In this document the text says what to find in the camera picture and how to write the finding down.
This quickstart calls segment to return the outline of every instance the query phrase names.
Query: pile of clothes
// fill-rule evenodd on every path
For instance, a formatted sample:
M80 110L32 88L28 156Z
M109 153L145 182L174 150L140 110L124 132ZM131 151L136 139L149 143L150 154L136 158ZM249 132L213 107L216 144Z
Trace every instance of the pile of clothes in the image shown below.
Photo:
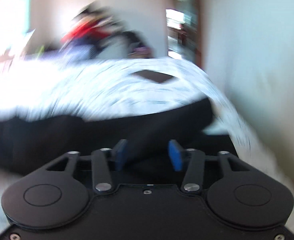
M63 48L92 45L92 58L101 53L113 37L121 36L128 47L129 58L152 58L151 49L142 41L136 32L124 32L123 23L117 20L108 8L99 8L91 3L83 8L73 19L69 31L61 39Z

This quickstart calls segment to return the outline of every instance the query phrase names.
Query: beige wall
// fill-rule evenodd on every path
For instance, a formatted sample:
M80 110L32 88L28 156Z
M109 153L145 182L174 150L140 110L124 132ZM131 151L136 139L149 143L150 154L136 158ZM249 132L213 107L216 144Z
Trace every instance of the beige wall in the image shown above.
M294 0L202 0L204 67L294 180Z
M95 0L32 0L32 44L59 39L79 10ZM165 0L98 0L124 21L127 30L142 32L156 57L167 55Z

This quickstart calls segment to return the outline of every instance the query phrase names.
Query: bed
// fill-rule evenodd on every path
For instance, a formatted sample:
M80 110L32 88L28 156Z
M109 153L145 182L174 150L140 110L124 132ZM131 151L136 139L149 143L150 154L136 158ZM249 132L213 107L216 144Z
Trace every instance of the bed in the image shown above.
M209 97L215 120L207 134L228 133L240 159L286 185L294 185L279 169L234 106L208 76L185 60L92 60L78 63L21 61L0 65L0 121L18 116L26 121L68 114L85 121L159 113ZM174 76L156 83L132 73L151 70ZM0 198L20 178L0 168ZM8 226L0 204L0 233ZM294 210L286 225L294 233Z

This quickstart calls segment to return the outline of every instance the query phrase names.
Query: silver bolt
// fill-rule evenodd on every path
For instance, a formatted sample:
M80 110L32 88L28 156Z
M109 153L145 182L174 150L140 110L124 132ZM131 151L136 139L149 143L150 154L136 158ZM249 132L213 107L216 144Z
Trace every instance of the silver bolt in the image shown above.
M285 240L285 236L284 235L277 235L274 240Z
M152 191L150 189L144 190L145 195L150 195L151 193L152 193Z
M220 154L229 154L230 152L228 152L228 151L221 151L221 152L219 152Z
M17 234L11 234L9 237L10 240L20 240L20 236Z
M111 185L109 183L99 183L95 187L98 191L108 191L111 189Z
M200 187L198 184L195 184L195 183L188 183L184 186L184 190L188 191L188 192L194 192L194 191L197 191L199 190Z

